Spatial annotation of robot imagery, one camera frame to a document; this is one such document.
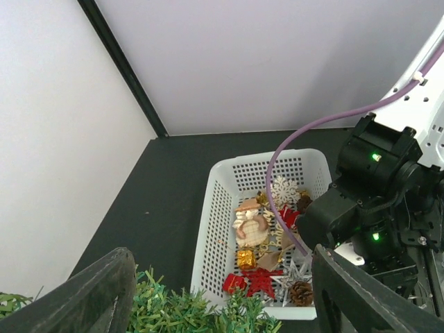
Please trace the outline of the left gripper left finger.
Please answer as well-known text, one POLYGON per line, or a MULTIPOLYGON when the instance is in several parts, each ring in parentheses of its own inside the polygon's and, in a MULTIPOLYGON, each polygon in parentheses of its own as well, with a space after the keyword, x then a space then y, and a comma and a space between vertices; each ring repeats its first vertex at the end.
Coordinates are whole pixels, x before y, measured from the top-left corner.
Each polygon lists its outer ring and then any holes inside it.
POLYGON ((131 251, 115 248, 1 320, 2 332, 125 332, 136 287, 131 251))

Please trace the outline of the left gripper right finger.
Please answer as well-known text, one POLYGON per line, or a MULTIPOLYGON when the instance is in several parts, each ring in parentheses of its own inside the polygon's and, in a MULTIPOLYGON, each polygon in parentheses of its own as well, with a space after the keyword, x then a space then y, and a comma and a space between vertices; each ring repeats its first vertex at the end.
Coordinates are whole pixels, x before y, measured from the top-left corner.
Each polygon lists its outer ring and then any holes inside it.
POLYGON ((311 271, 321 332, 442 332, 443 320, 402 298, 332 249, 316 245, 311 271))

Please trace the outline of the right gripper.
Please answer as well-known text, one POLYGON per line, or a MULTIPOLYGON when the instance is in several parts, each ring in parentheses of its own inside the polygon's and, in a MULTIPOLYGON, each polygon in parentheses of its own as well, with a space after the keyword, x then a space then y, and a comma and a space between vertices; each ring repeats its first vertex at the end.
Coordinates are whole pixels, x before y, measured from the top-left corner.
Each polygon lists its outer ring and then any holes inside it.
POLYGON ((298 217, 296 223, 301 239, 309 248, 318 244, 336 248, 363 228, 361 209, 366 199, 328 189, 298 217))

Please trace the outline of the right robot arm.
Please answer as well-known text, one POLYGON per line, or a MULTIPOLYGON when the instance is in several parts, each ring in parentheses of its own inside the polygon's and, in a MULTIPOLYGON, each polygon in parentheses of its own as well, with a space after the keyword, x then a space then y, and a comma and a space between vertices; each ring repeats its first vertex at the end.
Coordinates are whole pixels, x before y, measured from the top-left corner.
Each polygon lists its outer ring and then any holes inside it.
POLYGON ((337 179, 297 220, 309 248, 335 248, 360 234, 386 243, 394 209, 443 177, 443 25, 439 24, 379 106, 339 151, 337 179))

